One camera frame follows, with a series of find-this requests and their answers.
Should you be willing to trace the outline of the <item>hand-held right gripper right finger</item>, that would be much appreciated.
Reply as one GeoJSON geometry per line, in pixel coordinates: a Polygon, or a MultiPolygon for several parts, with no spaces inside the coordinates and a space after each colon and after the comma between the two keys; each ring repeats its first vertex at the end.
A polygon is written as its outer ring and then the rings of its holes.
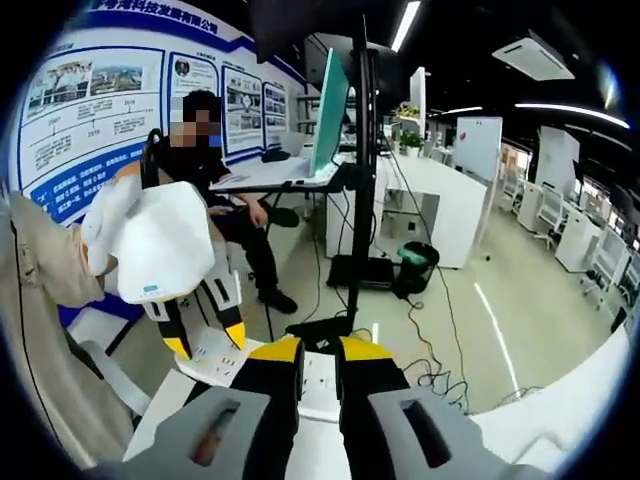
{"type": "Polygon", "coordinates": [[[353,479],[543,479],[487,449],[480,427],[426,387],[411,387],[392,355],[358,337],[337,347],[339,427],[353,479]]]}

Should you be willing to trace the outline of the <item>person's left hand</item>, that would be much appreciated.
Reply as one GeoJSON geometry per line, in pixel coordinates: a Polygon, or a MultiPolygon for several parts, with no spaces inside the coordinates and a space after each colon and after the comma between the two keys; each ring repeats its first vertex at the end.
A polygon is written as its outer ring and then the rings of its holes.
{"type": "Polygon", "coordinates": [[[142,192],[139,175],[126,175],[105,184],[84,216],[81,237],[87,249],[87,263],[94,275],[107,271],[111,248],[129,210],[142,192]]]}

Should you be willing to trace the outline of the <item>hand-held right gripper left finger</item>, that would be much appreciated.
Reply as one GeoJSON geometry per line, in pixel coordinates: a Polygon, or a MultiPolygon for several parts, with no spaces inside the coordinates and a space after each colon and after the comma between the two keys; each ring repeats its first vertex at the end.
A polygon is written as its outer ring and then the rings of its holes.
{"type": "Polygon", "coordinates": [[[229,387],[214,386],[161,422],[122,463],[124,479],[282,479],[298,431],[304,343],[252,351],[229,387]]]}

